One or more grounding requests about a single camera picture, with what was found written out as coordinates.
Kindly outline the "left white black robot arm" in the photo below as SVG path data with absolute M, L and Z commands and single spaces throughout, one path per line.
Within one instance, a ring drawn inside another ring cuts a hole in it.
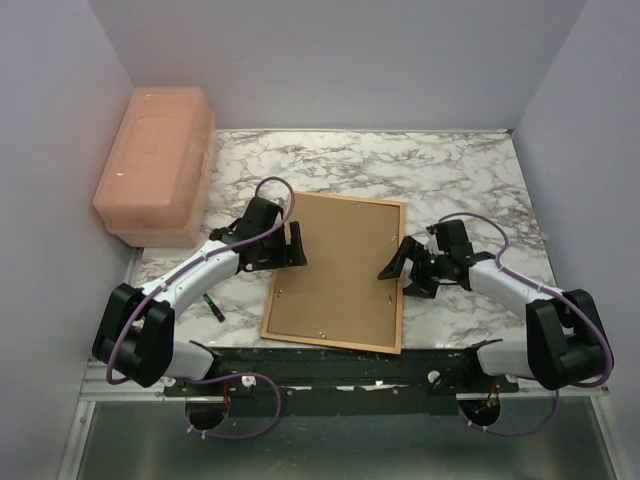
M 163 377 L 187 380 L 201 395 L 222 380 L 206 347 L 174 338 L 176 321 L 214 286 L 241 272 L 304 266 L 301 227 L 291 211 L 254 197 L 244 214 L 213 230 L 200 249 L 164 275 L 110 294 L 93 346 L 111 385 L 149 387 Z

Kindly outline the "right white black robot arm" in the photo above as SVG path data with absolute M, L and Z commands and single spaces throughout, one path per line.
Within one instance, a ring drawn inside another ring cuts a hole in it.
M 533 380 L 547 390 L 566 386 L 594 388 L 605 384 L 614 367 L 612 349 L 593 297 L 585 290 L 564 291 L 516 272 L 502 260 L 504 249 L 476 251 L 463 222 L 453 213 L 428 226 L 421 243 L 406 236 L 381 280 L 397 279 L 409 264 L 406 296 L 432 299 L 440 286 L 459 286 L 483 295 L 525 323 L 525 337 L 488 340 L 473 346 L 475 356 L 460 367 L 460 379 L 480 392 L 496 376 Z

